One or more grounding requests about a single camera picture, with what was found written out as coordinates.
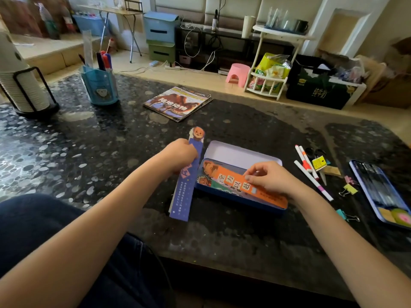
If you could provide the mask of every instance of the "pen cup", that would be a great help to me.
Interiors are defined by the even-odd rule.
[[[116,79],[113,72],[83,66],[80,77],[94,105],[111,105],[118,101]]]

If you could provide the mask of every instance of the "white rack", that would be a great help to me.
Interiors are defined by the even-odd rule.
[[[294,54],[293,54],[293,58],[291,59],[291,64],[294,62],[295,57],[297,56],[298,52],[300,51],[301,45],[304,43],[304,41],[307,40],[313,40],[314,38],[311,36],[302,36],[299,34],[292,34],[292,33],[288,33],[288,32],[282,32],[282,31],[277,31],[277,30],[272,30],[272,29],[266,29],[264,28],[264,26],[259,26],[259,25],[255,25],[253,26],[253,29],[255,31],[260,31],[260,43],[258,44],[258,48],[257,48],[257,52],[256,52],[256,56],[254,57],[254,62],[253,65],[250,68],[250,71],[248,72],[248,76],[247,76],[247,81],[245,81],[245,86],[244,86],[244,92],[245,91],[249,91],[258,95],[263,95],[263,96],[267,96],[267,97],[275,97],[275,98],[280,98],[280,95],[284,89],[285,83],[287,82],[288,77],[286,77],[285,79],[275,79],[272,77],[265,77],[262,75],[259,75],[257,73],[254,72],[255,70],[255,65],[257,62],[257,58],[259,56],[260,53],[260,48],[261,48],[261,44],[263,42],[263,38],[265,35],[269,34],[269,37],[271,39],[276,39],[276,40],[281,40],[281,41],[287,41],[287,42],[291,42],[293,44],[296,44],[295,46],[295,50],[294,50]],[[263,86],[261,88],[261,90],[256,90],[256,84],[254,84],[253,88],[249,88],[248,87],[248,82],[250,81],[250,77],[255,76],[255,77],[259,77],[261,79],[264,79],[264,83]],[[271,85],[271,89],[270,91],[264,91],[264,87],[267,83],[267,81],[273,81],[273,84]],[[274,88],[274,82],[283,82],[283,85],[280,88],[280,92],[279,93],[273,93],[273,88]]]

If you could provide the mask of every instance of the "person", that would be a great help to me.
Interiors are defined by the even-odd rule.
[[[160,182],[196,157],[177,139],[84,213],[42,195],[0,203],[0,307],[164,306],[145,263],[150,251],[126,231]],[[409,307],[408,277],[317,192],[276,162],[254,164],[244,175],[294,200],[361,307]]]

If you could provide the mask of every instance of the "power strip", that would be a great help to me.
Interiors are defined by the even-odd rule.
[[[175,66],[175,67],[166,66],[166,69],[168,69],[168,70],[181,70],[180,66]]]

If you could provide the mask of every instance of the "black mug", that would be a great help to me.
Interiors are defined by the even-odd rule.
[[[294,31],[305,34],[307,29],[308,29],[308,22],[305,20],[297,19],[297,22],[294,27]]]

